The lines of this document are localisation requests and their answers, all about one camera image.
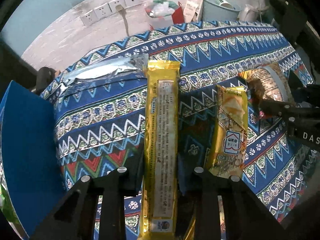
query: logo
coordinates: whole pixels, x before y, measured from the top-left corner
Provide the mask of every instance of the logo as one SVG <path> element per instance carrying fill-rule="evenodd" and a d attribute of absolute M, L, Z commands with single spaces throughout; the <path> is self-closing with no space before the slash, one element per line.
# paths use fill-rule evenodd
<path fill-rule="evenodd" d="M 156 102 L 157 102 L 157 98 L 153 97 L 151 100 L 151 113 L 154 114 L 156 111 Z"/>
<path fill-rule="evenodd" d="M 217 160 L 218 160 L 218 161 L 226 161 L 226 162 L 229 162 L 229 161 L 230 161 L 230 156 L 218 154 Z"/>
<path fill-rule="evenodd" d="M 240 133 L 227 131 L 226 138 L 223 140 L 224 152 L 229 154 L 238 154 L 241 148 Z"/>
<path fill-rule="evenodd" d="M 313 137 L 313 134 L 308 135 L 308 133 L 303 132 L 303 138 L 307 139 L 309 142 L 314 142 L 314 140 L 315 140 L 316 144 L 320 144 L 320 137 L 317 137 L 317 136 Z"/>
<path fill-rule="evenodd" d="M 153 219 L 152 220 L 152 232 L 171 232 L 172 219 Z"/>

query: white wall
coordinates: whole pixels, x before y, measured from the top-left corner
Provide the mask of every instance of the white wall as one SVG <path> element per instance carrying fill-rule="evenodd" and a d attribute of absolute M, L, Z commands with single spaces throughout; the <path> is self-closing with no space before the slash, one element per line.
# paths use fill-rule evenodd
<path fill-rule="evenodd" d="M 23 0 L 1 31 L 1 38 L 21 56 L 46 27 L 82 1 Z"/>
<path fill-rule="evenodd" d="M 36 69 L 47 65 L 57 70 L 64 70 L 89 50 L 123 39 L 126 34 L 122 17 L 119 14 L 113 14 L 89 27 L 84 27 L 79 18 L 83 12 L 107 1 L 110 0 L 85 0 L 64 13 L 40 33 L 24 51 L 22 58 Z M 258 0 L 235 1 L 241 6 L 246 3 L 254 6 L 258 5 Z M 260 0 L 260 2 L 263 7 L 264 0 Z M 142 5 L 127 9 L 126 17 L 130 35 L 143 32 L 149 28 L 144 14 Z M 9 35 L 4 37 L 6 41 L 12 40 Z"/>

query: red triangle pattern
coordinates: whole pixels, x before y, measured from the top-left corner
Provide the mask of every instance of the red triangle pattern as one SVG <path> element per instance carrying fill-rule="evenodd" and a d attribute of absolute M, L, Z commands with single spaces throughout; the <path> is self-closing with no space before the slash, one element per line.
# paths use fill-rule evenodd
<path fill-rule="evenodd" d="M 90 161 L 89 159 L 84 160 L 83 162 L 85 163 L 85 165 L 87 165 L 91 170 L 93 170 L 93 172 L 97 171 L 97 168 L 99 166 L 100 163 L 100 159 L 101 156 L 94 158 L 92 161 Z"/>
<path fill-rule="evenodd" d="M 122 166 L 126 150 L 119 151 L 118 153 L 110 153 L 108 156 L 119 166 Z"/>
<path fill-rule="evenodd" d="M 76 165 L 77 165 L 77 162 L 67 164 L 67 167 L 68 167 L 72 177 L 75 175 Z"/>

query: brown object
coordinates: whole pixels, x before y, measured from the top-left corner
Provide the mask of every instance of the brown object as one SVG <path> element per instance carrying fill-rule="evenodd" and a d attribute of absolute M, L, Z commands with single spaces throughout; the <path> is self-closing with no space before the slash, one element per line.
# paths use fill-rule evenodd
<path fill-rule="evenodd" d="M 247 80 L 257 103 L 261 99 L 273 99 L 294 104 L 287 79 L 277 62 L 266 67 L 241 72 L 239 76 Z"/>
<path fill-rule="evenodd" d="M 58 77 L 60 74 L 61 74 L 61 71 L 59 70 L 59 71 L 56 71 L 56 73 L 54 75 L 55 75 L 55 77 Z"/>

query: power cord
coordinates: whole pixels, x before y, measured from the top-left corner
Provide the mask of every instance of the power cord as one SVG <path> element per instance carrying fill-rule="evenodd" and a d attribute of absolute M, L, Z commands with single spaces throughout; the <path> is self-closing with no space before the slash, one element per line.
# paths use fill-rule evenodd
<path fill-rule="evenodd" d="M 258 0 L 258 3 L 259 3 L 260 22 L 262 23 L 260 0 Z"/>
<path fill-rule="evenodd" d="M 125 32 L 127 34 L 127 36 L 129 37 L 129 27 L 128 27 L 128 22 L 127 22 L 127 19 L 125 18 L 125 15 L 126 15 L 126 11 L 125 9 L 123 8 L 123 6 L 121 4 L 117 5 L 116 6 L 116 10 L 121 14 L 122 18 L 123 18 L 123 21 L 124 21 L 124 27 L 125 27 Z"/>

